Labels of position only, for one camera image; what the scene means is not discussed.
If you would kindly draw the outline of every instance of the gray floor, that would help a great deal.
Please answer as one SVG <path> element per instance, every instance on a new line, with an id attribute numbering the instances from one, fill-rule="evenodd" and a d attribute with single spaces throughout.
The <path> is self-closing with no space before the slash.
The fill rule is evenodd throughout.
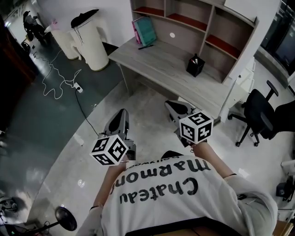
<path id="1" fill-rule="evenodd" d="M 294 100 L 292 94 L 258 62 L 254 78 L 254 87 L 265 96 L 269 91 L 267 80 L 278 89 L 279 97 L 273 96 L 270 99 L 274 108 Z M 184 148 L 173 133 L 176 127 L 169 121 L 164 108 L 165 100 L 165 97 L 144 86 L 140 86 L 135 94 L 129 97 L 124 83 L 121 82 L 88 118 L 93 126 L 101 131 L 116 111 L 127 109 L 130 116 L 129 138 L 136 142 L 138 162 L 159 159 L 168 150 L 190 155 L 190 149 Z M 281 205 L 282 199 L 275 197 L 275 190 L 278 183 L 286 180 L 280 163 L 291 159 L 294 134 L 282 132 L 272 140 L 260 138 L 259 146 L 254 147 L 254 139 L 249 133 L 242 145 L 236 147 L 235 142 L 241 138 L 244 129 L 243 122 L 236 119 L 227 120 L 213 129 L 213 136 L 208 139 L 208 143 L 235 173 L 264 188 Z M 81 226 L 106 172 L 106 168 L 89 155 L 94 139 L 95 134 L 84 121 L 42 184 L 30 219 L 36 218 L 41 224 L 46 220 L 54 222 L 55 207 L 63 205 L 74 214 L 78 227 Z M 61 226 L 52 228 L 50 232 L 53 236 L 76 234 L 64 230 Z"/>
<path id="2" fill-rule="evenodd" d="M 49 61 L 60 51 L 55 41 L 47 47 L 42 47 L 37 42 L 34 44 L 36 48 L 33 52 L 37 51 L 38 57 L 42 55 Z M 5 194 L 24 201 L 19 202 L 23 210 L 18 216 L 23 220 L 26 220 L 51 166 L 85 120 L 74 88 L 63 84 L 64 93 L 58 100 L 54 99 L 53 91 L 47 96 L 43 95 L 45 86 L 42 80 L 49 72 L 49 67 L 41 59 L 34 59 L 34 62 L 40 74 L 26 89 L 15 109 L 4 139 L 8 146 L 0 156 L 0 189 Z M 75 72 L 82 69 L 75 81 L 84 89 L 83 93 L 77 94 L 86 116 L 123 79 L 114 62 L 110 62 L 106 69 L 94 72 L 84 60 L 70 61 L 61 52 L 53 64 L 67 80 L 73 79 Z M 46 93 L 55 88 L 56 97 L 59 97 L 62 81 L 57 71 L 52 70 L 45 80 Z"/>

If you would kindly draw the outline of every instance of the black pen holder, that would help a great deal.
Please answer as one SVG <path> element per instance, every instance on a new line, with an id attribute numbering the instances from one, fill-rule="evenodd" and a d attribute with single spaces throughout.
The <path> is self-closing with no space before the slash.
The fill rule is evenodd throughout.
<path id="1" fill-rule="evenodd" d="M 204 64 L 205 62 L 201 58 L 199 58 L 197 54 L 195 54 L 194 57 L 189 60 L 186 71 L 190 73 L 193 77 L 196 77 L 202 72 Z"/>

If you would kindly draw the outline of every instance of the desk leg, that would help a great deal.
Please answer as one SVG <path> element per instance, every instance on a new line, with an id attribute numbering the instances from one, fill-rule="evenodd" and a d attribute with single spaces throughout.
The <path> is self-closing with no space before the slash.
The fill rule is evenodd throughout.
<path id="1" fill-rule="evenodd" d="M 136 90 L 136 87 L 137 87 L 136 77 L 139 74 L 133 70 L 130 70 L 129 68 L 127 68 L 121 64 L 119 64 L 119 67 L 121 68 L 121 72 L 122 72 L 124 80 L 125 80 L 127 91 L 129 93 L 129 95 L 131 96 L 134 94 L 134 92 Z"/>

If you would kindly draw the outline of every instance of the black cable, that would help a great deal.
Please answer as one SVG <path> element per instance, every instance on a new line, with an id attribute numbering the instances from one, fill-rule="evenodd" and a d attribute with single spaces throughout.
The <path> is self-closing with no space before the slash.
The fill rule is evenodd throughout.
<path id="1" fill-rule="evenodd" d="M 19 232 L 19 231 L 17 230 L 18 233 L 24 233 L 24 230 L 25 230 L 25 233 L 28 232 L 28 231 L 30 231 L 30 230 L 34 230 L 34 229 L 27 229 L 27 228 L 24 228 L 24 227 L 19 226 L 19 225 L 16 225 L 16 224 L 6 224 L 6 223 L 1 224 L 0 227 L 2 227 L 2 226 L 7 226 L 7 225 L 10 225 L 10 226 L 13 226 L 13 227 L 17 227 L 17 228 L 21 228 L 21 229 L 23 230 L 22 232 Z"/>
<path id="2" fill-rule="evenodd" d="M 43 227 L 46 225 L 46 222 L 48 222 L 48 224 L 50 225 L 50 222 L 47 220 L 47 221 L 45 221 Z"/>
<path id="3" fill-rule="evenodd" d="M 196 235 L 200 236 L 194 229 L 191 229 Z"/>
<path id="4" fill-rule="evenodd" d="M 83 110 L 82 110 L 82 107 L 81 107 L 81 105 L 80 105 L 80 103 L 79 103 L 79 99 L 78 99 L 78 96 L 77 96 L 77 90 L 78 90 L 78 89 L 76 89 L 76 91 L 75 91 L 75 95 L 76 95 L 76 98 L 77 98 L 77 102 L 78 102 L 78 104 L 79 104 L 79 107 L 80 107 L 80 109 L 81 109 L 81 111 L 82 111 L 82 113 L 83 113 L 85 119 L 87 120 L 87 117 L 85 116 L 85 114 L 84 114 L 84 112 L 83 112 Z M 87 122 L 88 122 L 88 124 L 92 127 L 92 129 L 93 129 L 93 131 L 96 133 L 96 135 L 98 136 L 98 134 L 97 134 L 97 132 L 95 131 L 95 129 L 93 128 L 92 124 L 91 124 L 88 120 L 87 120 Z"/>
<path id="5" fill-rule="evenodd" d="M 79 32 L 79 28 L 78 27 L 74 27 L 74 31 L 75 31 L 76 35 L 78 36 L 78 38 L 79 38 L 79 40 L 81 42 L 81 45 L 82 45 L 84 42 L 83 42 L 83 39 L 82 39 L 81 34 Z"/>
<path id="6" fill-rule="evenodd" d="M 5 225 L 7 222 L 6 223 L 4 222 L 1 215 L 0 215 L 0 218 L 1 218 L 2 222 L 3 222 L 3 225 Z"/>

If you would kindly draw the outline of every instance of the cable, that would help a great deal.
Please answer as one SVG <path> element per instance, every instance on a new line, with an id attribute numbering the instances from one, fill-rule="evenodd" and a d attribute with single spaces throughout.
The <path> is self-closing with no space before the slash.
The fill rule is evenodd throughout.
<path id="1" fill-rule="evenodd" d="M 191 229 L 196 235 L 200 236 L 194 229 Z"/>
<path id="2" fill-rule="evenodd" d="M 77 36 L 78 36 L 78 38 L 79 38 L 79 40 L 81 42 L 81 45 L 82 45 L 84 42 L 83 42 L 83 39 L 82 39 L 81 34 L 79 32 L 79 28 L 78 27 L 74 27 L 74 31 L 77 34 Z"/>
<path id="3" fill-rule="evenodd" d="M 2 224 L 2 225 L 6 225 L 6 223 L 7 223 L 7 222 L 4 222 L 4 220 L 3 220 L 2 216 L 1 216 L 1 214 L 0 214 L 0 219 L 1 219 L 1 220 L 2 220 L 2 222 L 3 222 L 3 224 Z"/>
<path id="4" fill-rule="evenodd" d="M 85 116 L 85 114 L 84 114 L 84 112 L 83 112 L 83 110 L 82 110 L 82 107 L 81 107 L 81 105 L 80 105 L 80 103 L 79 103 L 79 99 L 78 99 L 78 96 L 77 96 L 77 90 L 78 90 L 78 89 L 76 89 L 76 91 L 75 91 L 75 95 L 76 95 L 76 98 L 77 98 L 77 102 L 78 102 L 79 107 L 80 107 L 80 109 L 81 109 L 81 111 L 82 111 L 82 113 L 83 113 L 83 116 L 84 116 L 85 119 L 87 120 L 87 117 Z M 97 134 L 97 132 L 95 131 L 95 129 L 93 128 L 92 124 L 91 124 L 88 120 L 87 120 L 87 122 L 88 122 L 88 124 L 92 127 L 92 129 L 93 129 L 93 131 L 96 133 L 96 135 L 98 136 L 98 134 Z"/>
<path id="5" fill-rule="evenodd" d="M 33 53 L 33 55 L 34 55 L 34 57 L 35 57 L 36 59 L 42 59 L 42 61 L 46 61 L 46 62 L 48 62 L 48 65 L 49 65 L 49 67 L 50 67 L 50 71 L 47 73 L 47 75 L 46 75 L 46 76 L 43 78 L 43 80 L 42 80 L 42 83 L 45 85 L 45 88 L 44 88 L 44 91 L 43 91 L 43 95 L 44 95 L 44 96 L 47 96 L 51 91 L 54 91 L 54 98 L 55 98 L 56 100 L 57 100 L 57 99 L 60 99 L 60 98 L 62 97 L 63 93 L 64 93 L 64 90 L 61 88 L 62 84 L 65 83 L 65 84 L 71 86 L 71 88 L 74 88 L 75 78 L 76 78 L 76 76 L 79 74 L 79 72 L 82 70 L 82 69 L 80 69 L 80 70 L 76 71 L 76 72 L 75 72 L 75 75 L 74 75 L 74 78 L 73 78 L 72 80 L 66 80 L 65 77 L 63 77 L 63 76 L 59 73 L 59 70 L 56 69 L 56 68 L 54 67 L 54 65 L 52 64 L 52 63 L 57 59 L 57 57 L 58 57 L 58 55 L 60 54 L 61 51 L 62 51 L 62 50 L 60 50 L 60 51 L 57 53 L 56 57 L 55 57 L 51 62 L 49 62 L 47 59 L 44 59 L 43 57 L 36 57 L 36 56 L 35 56 L 35 53 L 36 53 L 36 52 Z M 46 91 L 46 87 L 47 87 L 47 86 L 46 86 L 46 84 L 44 83 L 44 80 L 49 76 L 49 74 L 50 74 L 52 68 L 54 68 L 55 70 L 57 70 L 59 76 L 63 78 L 63 81 L 62 81 L 61 84 L 59 85 L 59 88 L 61 89 L 61 95 L 60 95 L 58 98 L 56 97 L 56 91 L 55 91 L 54 88 L 51 89 L 51 90 L 49 90 L 49 91 L 45 94 L 45 91 Z"/>
<path id="6" fill-rule="evenodd" d="M 45 221 L 43 227 L 46 225 L 46 222 L 48 222 L 48 224 L 50 225 L 50 222 L 47 220 L 47 221 Z"/>

